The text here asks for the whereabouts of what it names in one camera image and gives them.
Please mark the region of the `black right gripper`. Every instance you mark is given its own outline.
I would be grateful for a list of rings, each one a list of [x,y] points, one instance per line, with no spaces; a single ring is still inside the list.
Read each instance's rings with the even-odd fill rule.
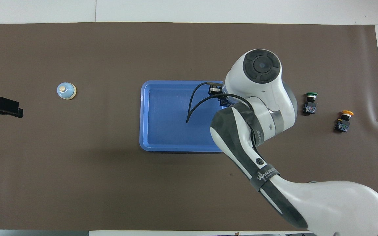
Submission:
[[[209,86],[208,94],[209,96],[222,96],[222,83],[216,83],[216,82],[207,82],[207,85]]]

